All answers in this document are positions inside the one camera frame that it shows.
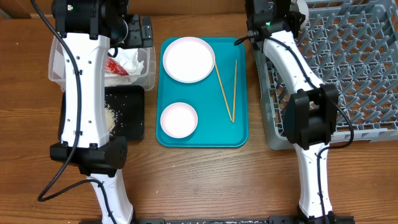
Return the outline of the white napkin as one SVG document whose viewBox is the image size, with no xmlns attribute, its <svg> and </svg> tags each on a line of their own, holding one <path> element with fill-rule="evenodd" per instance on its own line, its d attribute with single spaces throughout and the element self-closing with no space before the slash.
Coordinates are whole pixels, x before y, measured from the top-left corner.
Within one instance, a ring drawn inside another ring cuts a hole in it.
<svg viewBox="0 0 398 224">
<path fill-rule="evenodd" d="M 138 49 L 122 49 L 118 48 L 118 54 L 115 60 L 127 72 L 128 76 L 120 76 L 105 72 L 105 86 L 132 85 L 140 76 L 144 68 L 144 61 L 138 60 Z"/>
</svg>

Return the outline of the red snack wrapper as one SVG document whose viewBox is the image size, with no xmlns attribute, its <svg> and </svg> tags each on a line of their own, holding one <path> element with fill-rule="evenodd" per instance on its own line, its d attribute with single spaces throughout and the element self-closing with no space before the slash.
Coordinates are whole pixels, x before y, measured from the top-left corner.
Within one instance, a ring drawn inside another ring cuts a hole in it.
<svg viewBox="0 0 398 224">
<path fill-rule="evenodd" d="M 115 60 L 111 57 L 107 57 L 106 65 L 105 65 L 105 72 L 112 73 L 120 76 L 128 76 L 128 72 L 120 66 Z"/>
</svg>

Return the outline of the large white plate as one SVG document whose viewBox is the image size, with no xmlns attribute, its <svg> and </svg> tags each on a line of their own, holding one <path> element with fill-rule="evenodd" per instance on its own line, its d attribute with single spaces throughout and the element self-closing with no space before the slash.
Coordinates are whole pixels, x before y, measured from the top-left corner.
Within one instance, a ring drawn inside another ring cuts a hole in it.
<svg viewBox="0 0 398 224">
<path fill-rule="evenodd" d="M 204 80 L 215 67 L 215 52 L 198 37 L 181 37 L 165 49 L 162 65 L 166 73 L 181 83 Z"/>
</svg>

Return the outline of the rice pile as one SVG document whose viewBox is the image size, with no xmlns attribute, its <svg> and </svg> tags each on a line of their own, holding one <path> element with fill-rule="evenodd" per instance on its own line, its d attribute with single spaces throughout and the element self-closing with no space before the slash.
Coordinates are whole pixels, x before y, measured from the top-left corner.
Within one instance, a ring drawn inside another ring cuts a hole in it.
<svg viewBox="0 0 398 224">
<path fill-rule="evenodd" d="M 124 136 L 128 141 L 144 137 L 144 99 L 126 94 L 105 95 L 105 117 L 111 136 Z"/>
</svg>

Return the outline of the small white plate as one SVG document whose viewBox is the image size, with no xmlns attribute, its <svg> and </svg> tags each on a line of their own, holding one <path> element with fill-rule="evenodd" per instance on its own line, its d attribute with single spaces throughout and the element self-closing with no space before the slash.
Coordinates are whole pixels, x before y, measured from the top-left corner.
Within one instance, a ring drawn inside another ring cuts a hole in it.
<svg viewBox="0 0 398 224">
<path fill-rule="evenodd" d="M 196 130 L 197 125 L 197 112 L 191 105 L 183 102 L 168 105 L 160 116 L 160 126 L 171 138 L 186 138 Z"/>
</svg>

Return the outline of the grey metal bowl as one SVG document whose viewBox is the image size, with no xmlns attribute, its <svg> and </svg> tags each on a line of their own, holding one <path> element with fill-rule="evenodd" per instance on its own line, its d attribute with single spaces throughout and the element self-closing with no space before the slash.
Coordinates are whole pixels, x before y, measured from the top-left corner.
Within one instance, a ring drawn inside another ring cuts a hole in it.
<svg viewBox="0 0 398 224">
<path fill-rule="evenodd" d="M 305 16 L 305 20 L 303 23 L 306 24 L 309 19 L 308 5 L 305 0 L 296 0 L 296 3 L 297 3 L 299 12 Z"/>
</svg>

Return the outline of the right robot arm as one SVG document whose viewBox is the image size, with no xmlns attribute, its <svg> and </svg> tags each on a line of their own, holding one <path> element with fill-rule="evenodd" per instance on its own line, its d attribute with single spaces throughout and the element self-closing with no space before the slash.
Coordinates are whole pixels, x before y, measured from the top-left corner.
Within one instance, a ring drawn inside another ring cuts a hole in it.
<svg viewBox="0 0 398 224">
<path fill-rule="evenodd" d="M 328 199 L 327 155 L 335 131 L 338 90 L 310 69 L 295 38 L 308 21 L 305 1 L 245 1 L 248 38 L 257 62 L 270 60 L 289 101 L 282 115 L 284 135 L 295 148 L 300 172 L 300 221 L 336 223 Z"/>
</svg>

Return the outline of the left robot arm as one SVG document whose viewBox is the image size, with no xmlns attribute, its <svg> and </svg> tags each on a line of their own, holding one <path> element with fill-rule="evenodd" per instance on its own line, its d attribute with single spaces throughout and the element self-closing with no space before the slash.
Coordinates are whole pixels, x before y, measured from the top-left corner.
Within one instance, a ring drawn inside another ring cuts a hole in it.
<svg viewBox="0 0 398 224">
<path fill-rule="evenodd" d="M 149 17 L 127 13 L 127 1 L 54 1 L 51 30 L 65 62 L 65 115 L 50 157 L 76 166 L 95 190 L 103 223 L 134 223 L 122 169 L 127 139 L 111 136 L 105 116 L 105 67 L 109 49 L 146 45 Z"/>
</svg>

